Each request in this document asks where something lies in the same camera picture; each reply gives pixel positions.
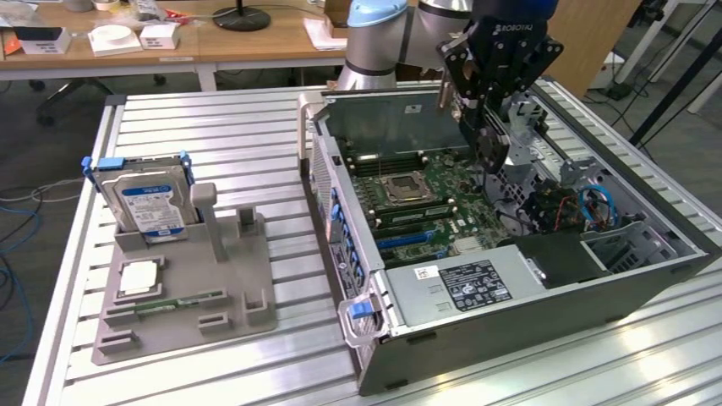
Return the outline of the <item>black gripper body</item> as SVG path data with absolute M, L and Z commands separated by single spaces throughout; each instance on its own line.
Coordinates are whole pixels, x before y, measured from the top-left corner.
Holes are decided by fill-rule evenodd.
M 475 1 L 464 30 L 479 86 L 499 96 L 524 91 L 551 65 L 549 1 Z

